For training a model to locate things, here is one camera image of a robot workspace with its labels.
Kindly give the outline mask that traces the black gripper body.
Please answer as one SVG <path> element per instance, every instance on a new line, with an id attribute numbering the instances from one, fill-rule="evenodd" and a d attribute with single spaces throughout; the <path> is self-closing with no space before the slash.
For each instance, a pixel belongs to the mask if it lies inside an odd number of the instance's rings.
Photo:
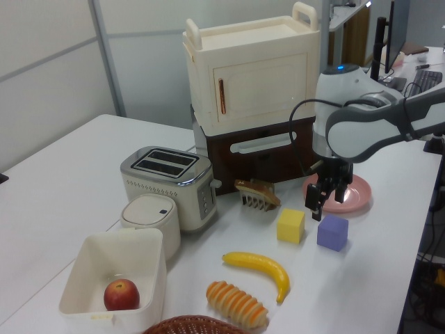
<path id="1" fill-rule="evenodd" d="M 321 157 L 314 167 L 322 191 L 346 190 L 353 180 L 353 165 L 337 157 Z"/>

